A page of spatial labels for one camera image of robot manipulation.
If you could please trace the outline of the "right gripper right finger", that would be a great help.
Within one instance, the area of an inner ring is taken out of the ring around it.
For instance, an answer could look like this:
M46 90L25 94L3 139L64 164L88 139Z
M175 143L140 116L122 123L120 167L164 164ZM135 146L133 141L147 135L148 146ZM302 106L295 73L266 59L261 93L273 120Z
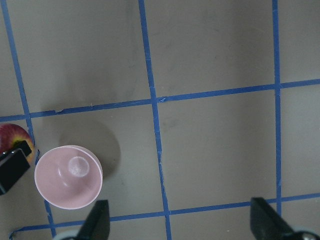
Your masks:
M295 230L262 197L250 200L250 230L256 240L318 240L312 231Z

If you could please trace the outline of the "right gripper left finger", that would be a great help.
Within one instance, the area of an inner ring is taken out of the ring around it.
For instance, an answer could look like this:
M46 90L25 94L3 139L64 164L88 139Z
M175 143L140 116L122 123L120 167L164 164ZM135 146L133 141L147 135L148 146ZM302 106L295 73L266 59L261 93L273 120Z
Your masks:
M107 240L110 235L110 210L108 200L98 200L79 230L57 234L54 240Z

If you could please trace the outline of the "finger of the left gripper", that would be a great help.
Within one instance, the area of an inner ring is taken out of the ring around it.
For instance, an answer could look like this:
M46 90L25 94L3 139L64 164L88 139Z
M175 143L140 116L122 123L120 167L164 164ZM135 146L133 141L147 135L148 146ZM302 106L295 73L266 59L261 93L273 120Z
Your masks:
M0 195L6 194L30 168L32 150L26 140L0 155Z

